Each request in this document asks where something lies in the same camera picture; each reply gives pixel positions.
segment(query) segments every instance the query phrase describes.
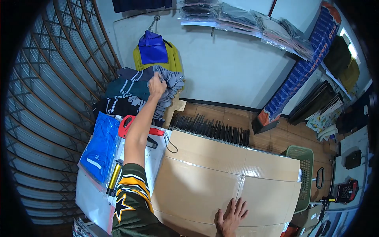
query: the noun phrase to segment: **blue plastic bag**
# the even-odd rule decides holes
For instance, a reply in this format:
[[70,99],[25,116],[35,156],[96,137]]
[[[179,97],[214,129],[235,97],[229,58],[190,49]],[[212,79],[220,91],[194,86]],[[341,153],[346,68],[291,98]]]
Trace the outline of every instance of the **blue plastic bag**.
[[83,152],[80,163],[100,184],[108,177],[114,160],[120,122],[102,112],[96,119],[92,140]]
[[142,64],[168,63],[166,45],[161,35],[146,30],[139,39],[138,48]]

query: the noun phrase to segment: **plastic basket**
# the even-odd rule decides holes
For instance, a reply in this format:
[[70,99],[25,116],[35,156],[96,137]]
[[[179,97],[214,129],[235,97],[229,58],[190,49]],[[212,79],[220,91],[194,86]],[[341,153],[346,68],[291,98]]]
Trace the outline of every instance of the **plastic basket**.
[[292,159],[300,160],[301,188],[295,213],[302,212],[308,208],[312,188],[313,173],[313,151],[301,146],[289,146],[286,155]]

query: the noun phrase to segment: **fluorescent light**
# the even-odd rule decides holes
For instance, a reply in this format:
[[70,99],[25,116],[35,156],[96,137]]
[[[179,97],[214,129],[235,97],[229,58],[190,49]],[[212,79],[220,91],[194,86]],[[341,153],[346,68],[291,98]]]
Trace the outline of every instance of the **fluorescent light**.
[[357,53],[356,49],[354,48],[353,44],[349,44],[349,51],[350,51],[351,55],[353,56],[353,58],[357,58],[358,53]]
[[343,36],[343,34],[346,34],[346,35],[348,35],[348,34],[346,33],[346,30],[345,30],[345,28],[342,28],[342,30],[341,30],[341,32],[340,32],[340,36]]

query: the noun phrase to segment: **person's right hand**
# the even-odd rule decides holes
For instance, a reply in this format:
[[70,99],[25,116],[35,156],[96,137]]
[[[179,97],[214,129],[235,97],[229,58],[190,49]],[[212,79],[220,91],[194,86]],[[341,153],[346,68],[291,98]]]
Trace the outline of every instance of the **person's right hand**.
[[249,214],[249,210],[246,210],[247,202],[243,202],[242,198],[239,198],[237,203],[233,198],[231,202],[230,212],[225,219],[223,217],[224,212],[221,209],[217,212],[216,226],[221,231],[223,237],[235,236],[235,231],[241,221]]
[[158,72],[154,73],[154,76],[149,81],[149,92],[152,96],[161,97],[166,91],[167,83],[165,80],[160,80],[161,75]]

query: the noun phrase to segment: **folded clothing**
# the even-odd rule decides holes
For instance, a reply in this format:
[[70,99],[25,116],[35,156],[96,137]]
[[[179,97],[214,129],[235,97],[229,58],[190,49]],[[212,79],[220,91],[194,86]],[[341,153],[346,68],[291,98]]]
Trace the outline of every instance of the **folded clothing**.
[[[158,101],[158,105],[154,113],[154,119],[160,119],[164,115],[166,107],[171,105],[172,98],[174,98],[178,90],[182,89],[184,86],[184,75],[181,72],[171,72],[161,65],[154,65],[142,71],[137,71],[127,67],[121,68],[117,71],[119,77],[108,84],[105,96],[107,98],[128,98],[128,102],[130,103],[133,103],[133,101],[131,101],[132,98],[134,101],[147,101],[150,95],[149,80],[154,76],[154,72],[159,72],[162,79],[167,83],[167,89]],[[107,106],[102,107],[103,111],[108,114],[122,115],[114,111],[114,108],[122,103],[118,103],[117,105],[117,100],[115,99],[110,99],[107,101]],[[110,106],[109,102],[113,101],[116,103]]]
[[181,19],[217,19],[220,5],[217,1],[187,0],[179,4]]
[[227,3],[221,3],[220,7],[221,11],[217,18],[218,20],[241,24],[253,30],[259,30],[257,20],[250,12],[230,6]]
[[313,61],[313,55],[315,54],[315,50],[313,49],[309,40],[305,38],[304,33],[297,29],[294,25],[292,25],[287,19],[272,20],[281,25],[290,35],[294,51],[296,51],[300,56],[302,56],[306,60]]
[[262,42],[273,45],[288,52],[293,52],[293,43],[291,36],[287,31],[268,16],[257,11],[250,10],[257,20],[262,33]]
[[83,167],[100,184],[108,177],[114,160],[119,126],[120,122],[117,119],[99,112],[93,137],[80,158]]
[[[146,101],[141,100],[136,96],[129,96],[126,98],[105,98],[92,104],[92,112],[95,118],[97,118],[99,112],[108,115],[121,115],[122,117],[127,115],[136,116],[145,104]],[[165,107],[157,106],[153,115],[153,125],[159,127],[163,125],[164,119],[162,119],[162,116],[165,110]]]

